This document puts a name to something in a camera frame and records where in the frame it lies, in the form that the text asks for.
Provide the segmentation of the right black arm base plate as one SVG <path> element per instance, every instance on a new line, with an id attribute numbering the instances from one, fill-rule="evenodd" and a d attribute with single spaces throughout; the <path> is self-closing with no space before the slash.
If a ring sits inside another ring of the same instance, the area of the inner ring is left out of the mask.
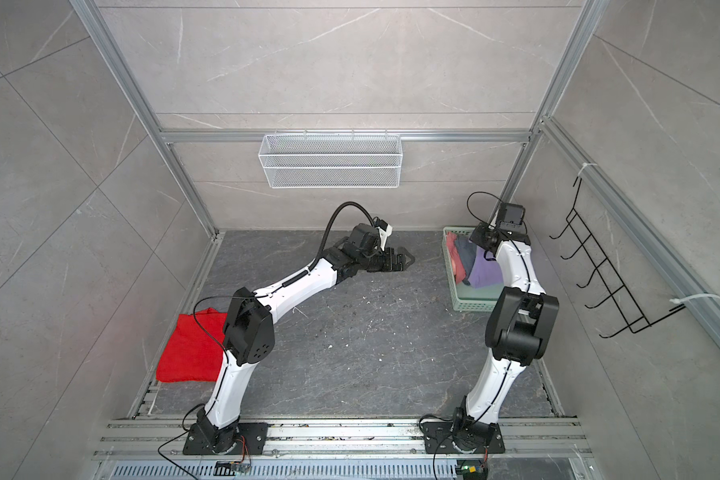
<path id="1" fill-rule="evenodd" d="M 427 454 L 503 454 L 504 437 L 498 424 L 476 423 L 453 430 L 449 421 L 425 419 L 418 424 Z"/>

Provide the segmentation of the grey blue t shirt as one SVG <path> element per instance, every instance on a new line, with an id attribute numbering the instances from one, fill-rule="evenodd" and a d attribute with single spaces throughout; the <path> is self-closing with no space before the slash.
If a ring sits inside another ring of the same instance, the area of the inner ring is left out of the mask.
<path id="1" fill-rule="evenodd" d="M 454 241 L 465 275 L 471 275 L 477 256 L 477 246 L 466 235 L 457 235 Z"/>

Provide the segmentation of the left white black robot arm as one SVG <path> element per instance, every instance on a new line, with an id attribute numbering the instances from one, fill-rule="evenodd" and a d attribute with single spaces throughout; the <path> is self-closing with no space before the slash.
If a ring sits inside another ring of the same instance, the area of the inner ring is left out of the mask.
<path id="1" fill-rule="evenodd" d="M 256 364 L 275 346 L 275 325 L 312 296 L 331 289 L 360 271 L 402 272 L 415 257 L 387 244 L 392 227 L 383 220 L 360 223 L 333 246 L 322 246 L 303 269 L 254 291 L 241 288 L 230 297 L 220 371 L 210 400 L 197 415 L 197 435 L 219 451 L 240 419 L 242 399 Z"/>

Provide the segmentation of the red folded t shirt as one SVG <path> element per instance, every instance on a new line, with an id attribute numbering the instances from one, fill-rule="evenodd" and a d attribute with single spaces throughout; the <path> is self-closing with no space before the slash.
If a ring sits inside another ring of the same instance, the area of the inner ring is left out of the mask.
<path id="1" fill-rule="evenodd" d="M 156 379 L 163 383 L 215 382 L 223 360 L 217 343 L 224 339 L 225 320 L 226 315 L 213 308 L 180 315 L 161 355 Z"/>

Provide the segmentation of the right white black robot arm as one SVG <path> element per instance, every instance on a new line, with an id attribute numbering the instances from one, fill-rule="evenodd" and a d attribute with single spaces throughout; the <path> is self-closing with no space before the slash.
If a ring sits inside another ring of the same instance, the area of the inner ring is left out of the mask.
<path id="1" fill-rule="evenodd" d="M 501 269 L 504 287 L 486 325 L 486 363 L 463 402 L 465 429 L 499 423 L 515 380 L 546 352 L 559 312 L 558 300 L 545 292 L 536 276 L 523 222 L 497 220 L 481 232 Z"/>

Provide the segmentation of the pink red t shirt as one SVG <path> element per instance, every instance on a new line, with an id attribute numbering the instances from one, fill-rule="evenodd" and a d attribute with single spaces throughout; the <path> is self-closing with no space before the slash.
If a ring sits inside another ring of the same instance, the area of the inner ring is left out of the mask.
<path id="1" fill-rule="evenodd" d="M 458 248 L 456 247 L 457 238 L 458 236 L 453 232 L 448 232 L 446 234 L 446 247 L 448 250 L 454 282 L 459 284 L 466 279 L 466 270 L 462 264 Z"/>

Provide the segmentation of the purple t shirt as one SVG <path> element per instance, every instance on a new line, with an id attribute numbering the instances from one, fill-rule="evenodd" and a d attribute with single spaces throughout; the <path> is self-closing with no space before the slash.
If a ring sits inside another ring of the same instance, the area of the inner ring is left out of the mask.
<path id="1" fill-rule="evenodd" d="M 491 252 L 481 247 L 477 248 L 475 260 L 466 282 L 475 289 L 503 284 L 501 267 Z"/>

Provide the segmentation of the green plastic basket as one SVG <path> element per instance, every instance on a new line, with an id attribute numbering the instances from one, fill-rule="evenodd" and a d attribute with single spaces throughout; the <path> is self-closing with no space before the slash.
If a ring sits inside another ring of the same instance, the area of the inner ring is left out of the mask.
<path id="1" fill-rule="evenodd" d="M 442 229 L 441 250 L 445 263 L 446 282 L 452 301 L 452 309 L 459 312 L 490 312 L 498 301 L 504 287 L 502 278 L 493 285 L 475 289 L 472 286 L 455 282 L 455 273 L 451 265 L 450 253 L 447 247 L 449 233 L 463 234 L 469 237 L 473 227 L 446 226 Z"/>

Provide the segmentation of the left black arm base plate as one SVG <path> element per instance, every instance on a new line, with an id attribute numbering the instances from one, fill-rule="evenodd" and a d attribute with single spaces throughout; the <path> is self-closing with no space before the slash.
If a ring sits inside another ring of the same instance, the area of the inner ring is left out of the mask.
<path id="1" fill-rule="evenodd" d="M 267 439 L 267 423 L 233 423 L 223 429 L 197 422 L 190 427 L 183 455 L 261 455 Z"/>

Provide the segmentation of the small circuit board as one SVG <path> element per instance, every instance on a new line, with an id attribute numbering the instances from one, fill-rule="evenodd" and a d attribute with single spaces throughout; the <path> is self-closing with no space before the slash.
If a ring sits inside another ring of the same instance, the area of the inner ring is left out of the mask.
<path id="1" fill-rule="evenodd" d="M 249 465 L 242 462 L 217 461 L 214 465 L 215 476 L 236 476 L 248 470 Z"/>

